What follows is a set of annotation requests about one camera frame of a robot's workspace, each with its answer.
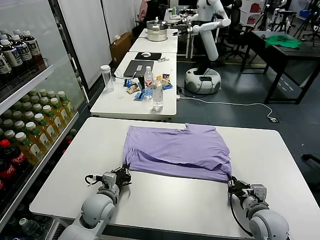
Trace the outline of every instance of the purple shirt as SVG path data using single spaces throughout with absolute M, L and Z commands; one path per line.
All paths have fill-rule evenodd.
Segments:
M 130 126 L 124 163 L 132 171 L 226 182 L 229 149 L 214 126 L 186 123 L 185 129 Z

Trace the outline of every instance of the green cloth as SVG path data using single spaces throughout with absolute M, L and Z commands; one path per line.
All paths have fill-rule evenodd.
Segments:
M 270 36 L 265 40 L 266 40 L 265 48 L 271 45 L 280 45 L 281 47 L 296 49 L 302 44 L 301 41 L 297 39 L 289 38 L 287 35 Z

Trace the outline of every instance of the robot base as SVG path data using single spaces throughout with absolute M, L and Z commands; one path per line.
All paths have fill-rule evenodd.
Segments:
M 195 75 L 198 68 L 191 68 L 185 73 L 184 88 L 194 94 L 213 94 L 221 89 L 220 74 L 208 68 L 205 75 Z

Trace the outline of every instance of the computer mouse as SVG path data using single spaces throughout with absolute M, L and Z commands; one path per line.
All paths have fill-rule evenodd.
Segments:
M 143 53 L 141 53 L 141 56 L 148 58 L 151 56 L 151 53 L 150 52 L 143 52 Z

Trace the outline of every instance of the black desk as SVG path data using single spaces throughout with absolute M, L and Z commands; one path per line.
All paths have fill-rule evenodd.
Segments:
M 272 86 L 267 94 L 264 103 L 267 104 L 269 101 L 273 102 L 293 102 L 299 104 L 308 91 L 309 87 L 317 77 L 320 72 L 320 49 L 314 48 L 311 44 L 303 42 L 299 48 L 288 48 L 271 45 L 266 48 L 266 40 L 262 39 L 261 36 L 265 35 L 266 38 L 274 35 L 285 35 L 283 32 L 275 31 L 251 31 L 247 34 L 248 47 L 242 61 L 241 72 L 245 69 L 264 69 L 263 74 L 266 74 L 269 67 L 271 67 L 276 73 L 276 77 Z M 265 68 L 259 67 L 248 67 L 245 68 L 246 61 L 249 57 L 249 51 L 252 49 L 256 54 L 266 62 Z M 292 76 L 290 76 L 285 69 L 287 67 L 288 61 L 298 60 L 298 61 L 316 61 L 316 67 L 312 71 L 312 74 L 309 75 L 309 78 L 302 88 L 302 91 L 298 98 L 271 98 L 274 93 L 277 84 L 282 76 L 285 74 L 290 80 L 292 80 L 298 86 L 300 85 Z

